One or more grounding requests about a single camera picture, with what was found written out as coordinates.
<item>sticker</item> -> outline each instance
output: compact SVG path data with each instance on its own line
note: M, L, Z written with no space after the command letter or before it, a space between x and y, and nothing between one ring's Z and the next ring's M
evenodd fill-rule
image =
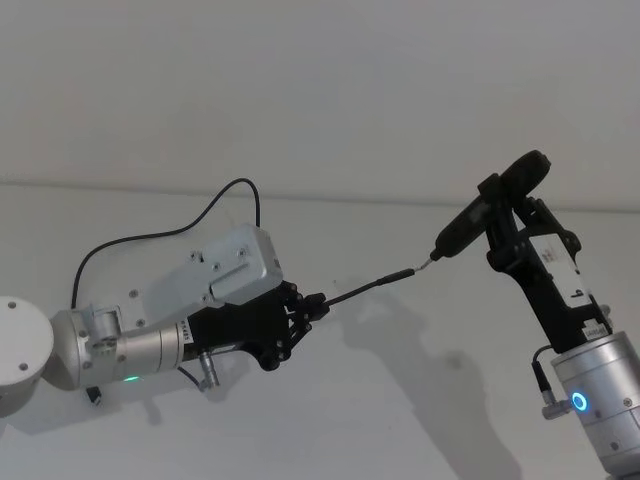
M545 269L553 277L558 292L569 308L591 305L590 291L582 282L582 277L575 262L562 243L560 236L540 235L531 237L531 244L544 264Z
M193 341L193 334L191 333L191 325L188 320L182 320L180 322L180 329L182 330L182 336L184 337L184 344L189 345L195 343Z
M587 320L584 322L582 333L584 333L585 338L589 341L609 335L607 327L602 323L598 323L596 320Z

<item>black wire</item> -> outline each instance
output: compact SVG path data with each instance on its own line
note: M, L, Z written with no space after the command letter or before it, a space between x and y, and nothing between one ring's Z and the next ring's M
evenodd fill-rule
M177 228L175 230L168 230L166 232L148 233L146 235L134 235L131 237L118 238L116 240L111 240L110 242L103 243L102 245L99 245L93 250L91 250L82 259L82 262L78 267L78 271L76 272L76 277L73 280L73 292L71 294L71 308L74 309L76 308L76 305L77 305L80 279L82 277L82 272L84 271L84 267L86 267L89 260L91 260L91 257L93 257L96 253L104 250L105 248L109 248L114 245L119 245L121 243L133 242L136 240L150 240L153 238L171 237L173 235L179 235L181 233L184 233L187 230L191 230L193 227L195 227L198 223L202 221L202 219L207 215L207 213L209 213L209 210L211 210L214 207L214 205L218 203L218 201L222 198L222 196L225 193L227 193L227 190L229 190L234 185L237 185L238 183L246 183L247 185L249 185L249 187L253 191L253 198L256 204L256 227L259 227L261 214L260 214L260 193L258 192L258 188L256 187L255 183L253 183L248 178L236 178L235 180L225 185L224 188L220 190L215 197L213 197L213 200L209 202L209 205L207 205L207 207L202 211L200 215L198 215L198 217L193 222L191 222L188 225L185 225L182 228ZM191 380L196 387L198 388L200 387L200 382L198 382L198 380L193 375L191 375L188 371L186 371L184 368L178 367L178 371L182 373L185 377L187 377L189 380ZM87 389L87 395L89 395L91 402L94 404L98 404L100 402L100 399L102 398L102 394L98 387L91 387Z
M189 380L191 380L193 382L193 384L197 387L200 388L200 382L198 381L198 379L196 377L194 377L193 375L191 375L191 373L189 373L187 370L185 370L182 367L178 367L178 371L183 374L185 377L187 377Z
M416 274L416 271L417 270L415 268L407 268L405 270L400 270L399 272L392 273L391 275L387 275L385 277L379 278L378 280L374 280L371 283L367 283L366 285L356 288L355 290L344 293L339 297L333 298L331 300L327 300L326 302L324 302L323 305L325 307L331 307L333 305L336 305L337 303L341 303L341 302L344 302L345 300L349 300L350 298L353 298L356 295L360 295L361 293L364 293L367 290L371 290L372 288L380 287L382 285L387 285L389 283L397 282L399 280L403 280L405 278L411 277Z
M542 355L542 353L546 352L547 350L551 350L553 347L551 345L545 345L542 348L539 348L538 350L536 350L536 353L533 354L533 361L537 362L538 361L538 357L540 355Z
M258 193L258 189L255 184L249 180L248 178L236 178L232 182L229 182L222 190L218 192L218 194L211 200L207 208L203 210L203 212L189 225L185 225L182 228L177 228L175 230L168 230L166 232L158 232L158 233L148 233L146 235L134 235L132 237L124 237L119 238L117 240L111 240L110 242L103 243L102 245L91 250L82 260L80 266L78 267L78 271L76 272L76 277L73 281L73 294L71 295L71 308L76 308L76 304L78 301L78 288L80 286L80 278L82 277L82 272L84 271L84 267L87 265L87 262L93 257L96 253L104 250L105 248L112 247L114 245L119 245L121 243L133 242L135 240L150 240L152 238L162 238L162 237L170 237L173 235L179 235L181 233L186 232L187 230L195 227L200 221L209 213L209 210L213 208L213 206L218 203L218 200L227 193L231 187L238 183L246 183L253 190L253 197L256 203L256 226L260 226L260 194Z
M338 303L342 303L345 300L349 300L350 298L353 298L356 295L360 295L361 293L364 293L367 290L371 290L372 288L375 288L377 286L378 286L378 284L376 282L367 283L366 285L363 285L360 288L356 288L355 290L352 290L352 291L347 292L347 293L345 293L343 295L340 295L339 297L333 298L331 300L327 300L326 302L324 302L324 304L327 307L332 307L333 305L336 305Z

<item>blue led ring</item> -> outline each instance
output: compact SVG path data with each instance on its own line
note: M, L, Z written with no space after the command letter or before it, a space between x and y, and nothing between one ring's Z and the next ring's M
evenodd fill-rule
M587 402L587 397L582 395L581 393L575 392L571 395L571 402L576 410L579 412L586 412L587 408L589 408L589 402Z

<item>silver metal housing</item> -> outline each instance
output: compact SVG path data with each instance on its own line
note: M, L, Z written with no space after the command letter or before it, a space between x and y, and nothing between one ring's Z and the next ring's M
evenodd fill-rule
M587 343L551 364L604 469L640 473L640 360L627 335Z
M62 390L150 375L177 368L182 362L184 336L178 325L135 337L119 337L111 346L100 348L91 344L80 311L61 311L51 319L51 325L53 354L42 376Z
M242 305L283 278L269 234L241 225L148 287L106 293L83 310L86 330L93 346L108 345L122 335L174 325L205 307Z

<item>silver robot arm segment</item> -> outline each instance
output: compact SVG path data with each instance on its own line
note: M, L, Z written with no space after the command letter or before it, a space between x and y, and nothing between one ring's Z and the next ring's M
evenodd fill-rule
M55 344L44 378L76 390L177 368L193 343L187 317L243 305L282 281L269 234L237 227L149 288L59 312L51 319ZM201 362L210 362L208 352L201 354Z

